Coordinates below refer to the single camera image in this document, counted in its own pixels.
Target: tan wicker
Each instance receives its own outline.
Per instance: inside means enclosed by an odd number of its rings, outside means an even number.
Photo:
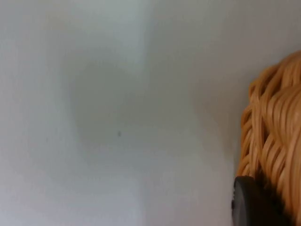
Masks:
[[[237,175],[273,188],[301,225],[301,51],[265,69],[250,85],[249,101]]]

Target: white wall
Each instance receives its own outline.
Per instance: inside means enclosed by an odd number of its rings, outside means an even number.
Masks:
[[[231,225],[248,83],[296,0],[0,0],[0,225]]]

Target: white surface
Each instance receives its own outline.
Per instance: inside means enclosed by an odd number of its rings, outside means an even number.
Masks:
[[[0,225],[231,225],[248,83],[296,0],[0,0]]]

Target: wicker basket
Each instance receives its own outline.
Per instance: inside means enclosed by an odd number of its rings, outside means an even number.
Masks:
[[[265,69],[250,85],[249,101],[237,175],[273,188],[301,225],[301,51]]]

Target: black object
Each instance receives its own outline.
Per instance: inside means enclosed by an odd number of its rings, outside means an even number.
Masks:
[[[235,178],[231,207],[234,226],[291,225],[252,177]]]

